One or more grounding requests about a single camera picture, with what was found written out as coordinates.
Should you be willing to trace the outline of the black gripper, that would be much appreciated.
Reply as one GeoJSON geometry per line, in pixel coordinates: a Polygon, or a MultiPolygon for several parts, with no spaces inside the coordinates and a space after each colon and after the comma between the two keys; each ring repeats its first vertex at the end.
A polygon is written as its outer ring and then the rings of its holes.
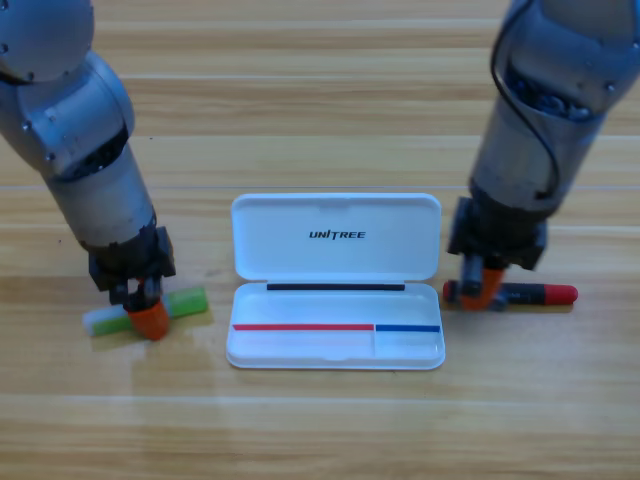
{"type": "Polygon", "coordinates": [[[501,289],[512,265],[532,270],[547,245],[547,221],[529,212],[493,208],[474,198],[458,199],[447,252],[462,257],[459,303],[466,311],[505,311],[501,289]]]}
{"type": "Polygon", "coordinates": [[[106,247],[82,244],[89,274],[111,304],[134,304],[126,312],[134,330],[151,341],[169,332],[170,316],[162,298],[162,279],[176,274],[173,246],[165,227],[144,226],[131,240],[106,247]]]}

